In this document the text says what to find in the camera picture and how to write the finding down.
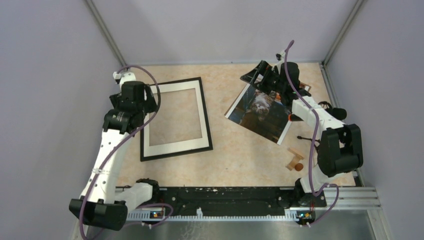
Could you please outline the cat photo print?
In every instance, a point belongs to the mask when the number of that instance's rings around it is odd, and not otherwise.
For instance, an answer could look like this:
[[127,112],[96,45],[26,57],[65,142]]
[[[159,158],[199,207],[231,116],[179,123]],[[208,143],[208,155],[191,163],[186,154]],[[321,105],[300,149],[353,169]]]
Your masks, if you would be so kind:
[[237,125],[281,145],[291,123],[289,110],[275,91],[265,94],[246,84],[224,114]]

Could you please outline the white mat board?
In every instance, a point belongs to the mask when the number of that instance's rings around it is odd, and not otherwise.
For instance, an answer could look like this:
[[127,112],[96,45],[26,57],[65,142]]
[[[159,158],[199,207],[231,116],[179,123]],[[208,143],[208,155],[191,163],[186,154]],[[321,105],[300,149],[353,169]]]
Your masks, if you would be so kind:
[[199,113],[194,89],[161,93],[152,88],[152,92],[161,96],[160,109],[146,118],[152,119],[150,125],[150,145],[176,143],[202,137]]

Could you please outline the black picture frame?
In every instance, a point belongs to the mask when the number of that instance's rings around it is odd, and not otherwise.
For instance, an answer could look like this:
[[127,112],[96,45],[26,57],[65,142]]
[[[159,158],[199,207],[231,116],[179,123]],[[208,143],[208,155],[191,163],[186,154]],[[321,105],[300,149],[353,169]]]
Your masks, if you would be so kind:
[[147,125],[140,132],[140,161],[153,161],[213,150],[212,135],[202,79],[200,77],[195,77],[163,82],[158,85],[162,94],[191,89],[195,91],[201,138],[151,146],[150,125]]

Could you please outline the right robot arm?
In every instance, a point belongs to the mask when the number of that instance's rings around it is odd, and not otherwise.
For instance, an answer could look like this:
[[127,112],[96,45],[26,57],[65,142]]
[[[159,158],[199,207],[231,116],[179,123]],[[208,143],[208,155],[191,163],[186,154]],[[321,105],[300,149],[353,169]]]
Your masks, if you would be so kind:
[[262,60],[240,79],[268,96],[278,94],[289,110],[289,121],[312,127],[311,142],[318,142],[318,147],[310,148],[308,175],[295,182],[293,192],[294,202],[307,206],[334,179],[358,169],[364,160],[360,127],[335,117],[337,108],[328,110],[317,103],[302,87],[299,76],[294,62],[272,66]]

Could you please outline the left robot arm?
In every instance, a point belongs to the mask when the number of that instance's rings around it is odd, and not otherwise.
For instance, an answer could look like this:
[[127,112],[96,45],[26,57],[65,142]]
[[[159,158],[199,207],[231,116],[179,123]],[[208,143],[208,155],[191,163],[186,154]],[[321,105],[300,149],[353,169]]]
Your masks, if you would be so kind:
[[109,97],[113,108],[104,116],[100,148],[88,183],[80,197],[69,203],[69,210],[84,225],[113,231],[123,228],[130,211],[143,203],[154,207],[161,198],[154,189],[157,182],[151,180],[137,182],[116,193],[131,138],[144,126],[146,115],[157,109],[149,85],[127,81],[120,85],[120,90]]

